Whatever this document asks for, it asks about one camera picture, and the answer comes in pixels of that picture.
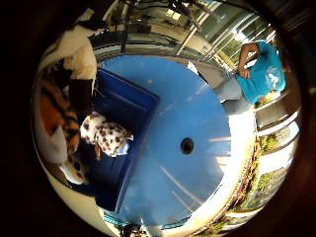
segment man's arm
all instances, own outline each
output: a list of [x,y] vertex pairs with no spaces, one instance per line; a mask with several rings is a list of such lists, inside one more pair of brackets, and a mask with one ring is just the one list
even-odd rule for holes
[[247,79],[250,78],[250,71],[248,68],[245,68],[245,64],[247,62],[249,52],[256,52],[256,54],[260,53],[256,42],[248,42],[243,44],[239,54],[239,63],[237,70],[240,76],[245,77]]

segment stuffed dog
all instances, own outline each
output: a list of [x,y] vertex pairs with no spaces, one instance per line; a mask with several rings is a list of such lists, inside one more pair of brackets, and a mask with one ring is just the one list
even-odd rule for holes
[[101,159],[101,151],[108,156],[124,155],[128,150],[127,140],[132,140],[130,131],[120,124],[107,121],[97,112],[92,112],[80,125],[81,138],[95,145],[96,157]]

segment jeans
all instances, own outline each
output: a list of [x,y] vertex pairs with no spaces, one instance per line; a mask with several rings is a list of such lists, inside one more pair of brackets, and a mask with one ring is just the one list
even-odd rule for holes
[[238,115],[248,111],[253,105],[247,101],[236,76],[225,75],[225,80],[214,89],[220,103],[229,116]]

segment man's hand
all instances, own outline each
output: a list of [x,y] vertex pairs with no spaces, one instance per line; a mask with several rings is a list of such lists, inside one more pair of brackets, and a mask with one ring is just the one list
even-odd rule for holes
[[250,78],[250,71],[248,68],[238,67],[238,73],[240,76],[245,77],[246,79]]

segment blue container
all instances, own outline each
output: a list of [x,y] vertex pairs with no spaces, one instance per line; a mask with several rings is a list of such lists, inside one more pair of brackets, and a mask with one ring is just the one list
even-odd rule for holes
[[72,185],[74,190],[92,195],[97,205],[119,211],[128,186],[134,164],[146,139],[146,132],[157,109],[160,98],[146,89],[125,80],[105,69],[98,69],[94,110],[132,131],[134,139],[129,142],[126,155],[116,158],[102,154],[96,160],[94,145],[81,142],[78,151],[83,163],[89,166],[88,185]]

